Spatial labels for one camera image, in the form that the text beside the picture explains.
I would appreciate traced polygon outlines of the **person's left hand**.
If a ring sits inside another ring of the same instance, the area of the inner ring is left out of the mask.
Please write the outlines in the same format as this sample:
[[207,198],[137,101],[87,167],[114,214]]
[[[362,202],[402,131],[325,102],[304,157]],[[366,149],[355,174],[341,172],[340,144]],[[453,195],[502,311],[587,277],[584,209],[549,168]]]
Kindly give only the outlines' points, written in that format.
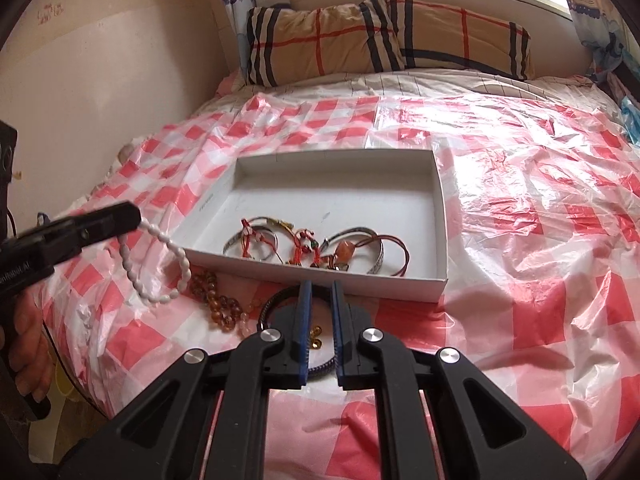
[[50,390],[54,364],[43,333],[42,312],[29,290],[16,298],[13,323],[16,336],[9,344],[9,366],[16,374],[17,391],[41,402]]

